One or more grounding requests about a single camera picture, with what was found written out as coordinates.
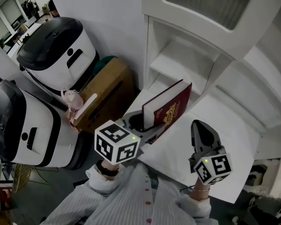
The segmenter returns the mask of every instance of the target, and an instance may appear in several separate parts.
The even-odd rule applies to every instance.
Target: black handle
[[[29,137],[28,137],[28,142],[27,142],[27,148],[29,150],[32,150],[32,145],[33,145],[34,137],[36,136],[36,133],[37,133],[37,127],[31,128]]]
[[[82,53],[83,51],[81,49],[78,49],[67,61],[67,67],[70,68]]]

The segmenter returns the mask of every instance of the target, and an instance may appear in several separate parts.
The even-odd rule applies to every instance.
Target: bracelet
[[[107,168],[102,167],[102,165],[101,165],[102,162],[103,162],[103,160],[99,160],[96,164],[98,170],[100,171],[100,173],[102,175],[106,175],[106,176],[109,176],[109,177],[115,177],[118,174],[118,169],[115,170],[115,171],[110,171]]]
[[[204,189],[204,190],[196,190],[196,189],[193,189],[193,191],[196,191],[196,192],[206,192],[206,191],[209,191],[210,190],[210,188],[209,189]]]

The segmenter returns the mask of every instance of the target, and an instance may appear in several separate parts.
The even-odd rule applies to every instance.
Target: person
[[[58,13],[56,7],[55,7],[55,4],[54,4],[53,0],[49,0],[49,2],[48,2],[48,8],[49,8],[48,10],[49,10],[49,12],[52,14],[52,17],[53,17],[53,18],[54,18],[54,17],[60,17],[60,15],[59,15],[59,13]]]
[[[89,180],[69,194],[41,225],[218,225],[209,218],[210,185],[198,179],[190,195],[148,175],[143,163],[124,168],[98,161]]]
[[[35,0],[26,0],[26,6],[31,16],[34,16],[36,20],[39,20],[40,16],[37,12],[37,2]]]

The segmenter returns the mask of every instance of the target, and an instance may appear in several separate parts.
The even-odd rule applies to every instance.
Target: wrist
[[[195,189],[195,190],[208,190],[208,189],[210,189],[210,185],[209,184],[203,185],[201,180],[198,178],[193,189]]]
[[[119,165],[116,164],[116,165],[112,165],[110,162],[108,162],[106,159],[104,159],[101,163],[101,166],[103,168],[106,168],[107,170],[109,171],[117,171],[118,170],[118,167]]]

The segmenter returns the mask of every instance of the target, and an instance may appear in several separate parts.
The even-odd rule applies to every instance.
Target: teal object
[[[102,58],[97,62],[97,64],[94,66],[93,69],[93,76],[95,77],[105,66],[107,63],[111,61],[113,58],[118,58],[116,56],[107,56],[105,58]]]

